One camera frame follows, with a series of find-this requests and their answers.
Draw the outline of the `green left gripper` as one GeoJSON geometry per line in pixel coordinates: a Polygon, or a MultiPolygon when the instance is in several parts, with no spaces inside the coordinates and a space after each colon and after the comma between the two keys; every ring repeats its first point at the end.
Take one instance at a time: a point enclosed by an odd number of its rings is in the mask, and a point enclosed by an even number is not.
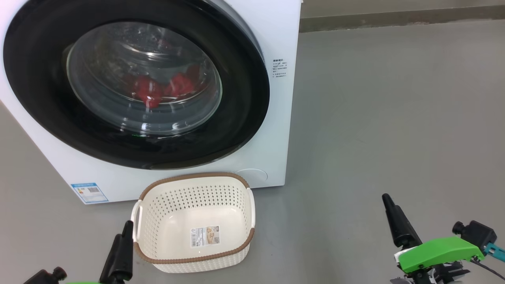
{"type": "Polygon", "coordinates": [[[128,282],[133,277],[133,222],[127,221],[122,234],[117,234],[103,266],[99,282],[67,282],[65,284],[117,284],[113,272],[118,250],[118,281],[128,282]]]}

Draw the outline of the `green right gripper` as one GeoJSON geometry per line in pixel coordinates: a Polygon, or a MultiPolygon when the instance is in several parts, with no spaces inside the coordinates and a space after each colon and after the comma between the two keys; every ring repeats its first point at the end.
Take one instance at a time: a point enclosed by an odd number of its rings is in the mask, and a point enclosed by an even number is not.
{"type": "Polygon", "coordinates": [[[478,246],[459,237],[432,239],[422,244],[402,208],[391,196],[383,194],[382,201],[393,243],[404,249],[394,255],[396,263],[411,284],[436,284],[429,274],[436,265],[485,259],[478,246]]]}

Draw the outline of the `red and white garment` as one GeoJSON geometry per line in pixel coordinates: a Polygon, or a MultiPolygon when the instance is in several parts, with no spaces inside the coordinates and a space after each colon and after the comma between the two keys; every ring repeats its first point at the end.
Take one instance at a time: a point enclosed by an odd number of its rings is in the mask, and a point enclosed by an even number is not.
{"type": "Polygon", "coordinates": [[[147,108],[158,108],[167,102],[179,102],[197,92],[200,82],[200,67],[191,65],[185,72],[176,72],[168,82],[153,79],[148,75],[134,76],[131,81],[132,95],[147,108]]]}

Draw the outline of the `washing machine door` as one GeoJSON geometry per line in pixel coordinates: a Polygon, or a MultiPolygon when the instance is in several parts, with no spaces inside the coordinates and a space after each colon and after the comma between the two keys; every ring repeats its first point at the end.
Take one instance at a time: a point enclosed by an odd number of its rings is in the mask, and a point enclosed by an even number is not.
{"type": "Polygon", "coordinates": [[[206,0],[27,0],[3,44],[8,85],[45,131],[108,163],[146,170],[211,163],[263,124],[270,82],[244,24],[206,0]],[[134,76],[200,67],[197,92],[147,108],[134,76]]]}

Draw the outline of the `cream perforated basket brown rim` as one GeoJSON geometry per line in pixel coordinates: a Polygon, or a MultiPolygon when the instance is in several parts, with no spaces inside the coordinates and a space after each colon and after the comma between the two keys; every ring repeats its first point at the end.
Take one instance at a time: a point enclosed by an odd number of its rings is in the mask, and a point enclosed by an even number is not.
{"type": "Polygon", "coordinates": [[[200,173],[149,185],[131,213],[133,247],[165,273],[200,273],[242,262],[256,225],[254,194],[234,173],[200,173]],[[221,243],[191,247],[192,228],[219,225],[221,243]]]}

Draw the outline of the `white front-load washing machine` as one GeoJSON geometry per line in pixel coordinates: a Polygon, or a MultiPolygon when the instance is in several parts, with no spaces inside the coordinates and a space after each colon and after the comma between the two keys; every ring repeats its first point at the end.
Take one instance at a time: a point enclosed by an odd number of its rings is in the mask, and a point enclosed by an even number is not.
{"type": "Polygon", "coordinates": [[[235,173],[249,168],[265,171],[269,187],[285,184],[303,0],[206,1],[230,12],[246,26],[258,43],[270,82],[270,104],[264,122],[251,140],[240,149],[211,163],[181,169],[146,170],[108,163],[65,145],[45,131],[15,100],[8,85],[2,51],[7,22],[11,20],[14,9],[27,0],[0,0],[0,102],[72,192],[72,184],[94,182],[109,202],[132,201],[148,185],[161,179],[207,172],[235,173]]]}

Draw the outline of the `blue energy label sticker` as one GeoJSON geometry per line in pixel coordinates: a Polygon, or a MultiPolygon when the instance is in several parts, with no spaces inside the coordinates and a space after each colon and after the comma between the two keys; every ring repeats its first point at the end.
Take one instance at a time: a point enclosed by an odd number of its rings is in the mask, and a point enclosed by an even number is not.
{"type": "Polygon", "coordinates": [[[79,196],[81,201],[85,204],[98,204],[109,202],[107,197],[94,182],[92,183],[78,183],[71,185],[74,192],[79,196]]]}

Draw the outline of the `paper product sticker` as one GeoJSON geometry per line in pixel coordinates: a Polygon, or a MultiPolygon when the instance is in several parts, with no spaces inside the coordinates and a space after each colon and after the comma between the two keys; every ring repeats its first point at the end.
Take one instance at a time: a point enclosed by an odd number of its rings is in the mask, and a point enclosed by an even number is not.
{"type": "Polygon", "coordinates": [[[191,247],[213,246],[221,243],[221,228],[219,225],[211,225],[203,228],[192,228],[191,247]]]}

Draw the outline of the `round white filter cover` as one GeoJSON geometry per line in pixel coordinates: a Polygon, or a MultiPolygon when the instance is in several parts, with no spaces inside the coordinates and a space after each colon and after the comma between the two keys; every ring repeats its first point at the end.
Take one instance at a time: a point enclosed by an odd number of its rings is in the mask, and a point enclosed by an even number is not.
{"type": "Polygon", "coordinates": [[[235,174],[241,176],[251,189],[269,187],[267,173],[263,170],[249,168],[237,171],[235,174]]]}

